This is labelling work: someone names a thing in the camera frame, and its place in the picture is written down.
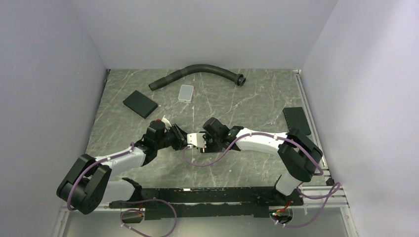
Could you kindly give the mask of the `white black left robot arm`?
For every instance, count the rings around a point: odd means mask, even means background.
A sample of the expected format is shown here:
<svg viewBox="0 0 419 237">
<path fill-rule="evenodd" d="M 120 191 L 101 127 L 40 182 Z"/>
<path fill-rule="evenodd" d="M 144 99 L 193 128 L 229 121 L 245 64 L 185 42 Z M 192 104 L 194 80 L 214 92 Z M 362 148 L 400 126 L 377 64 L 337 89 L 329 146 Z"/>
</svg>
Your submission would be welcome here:
<svg viewBox="0 0 419 237">
<path fill-rule="evenodd" d="M 79 156 L 59 184 L 56 195 L 66 202 L 68 210 L 82 214 L 90 214 L 102 203 L 120 200 L 136 207 L 142 201 L 141 185 L 129 178 L 118 181 L 112 178 L 149 164 L 158 150 L 185 148 L 187 138 L 187 132 L 176 124 L 152 121 L 138 141 L 120 152 L 101 157 Z"/>
</svg>

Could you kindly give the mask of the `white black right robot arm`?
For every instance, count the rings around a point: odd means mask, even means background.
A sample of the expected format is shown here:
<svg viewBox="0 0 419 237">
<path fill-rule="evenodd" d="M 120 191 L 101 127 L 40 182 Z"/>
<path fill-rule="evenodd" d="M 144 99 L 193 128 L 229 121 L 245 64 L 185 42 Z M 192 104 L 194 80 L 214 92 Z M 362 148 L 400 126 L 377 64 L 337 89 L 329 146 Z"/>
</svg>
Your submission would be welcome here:
<svg viewBox="0 0 419 237">
<path fill-rule="evenodd" d="M 286 171 L 280 175 L 272 192 L 278 205 L 286 204 L 298 185 L 323 174 L 320 167 L 323 152 L 298 128 L 281 133 L 260 132 L 243 126 L 229 128 L 218 119 L 210 118 L 202 132 L 188 135 L 187 140 L 200 148 L 201 153 L 256 151 L 279 157 Z"/>
</svg>

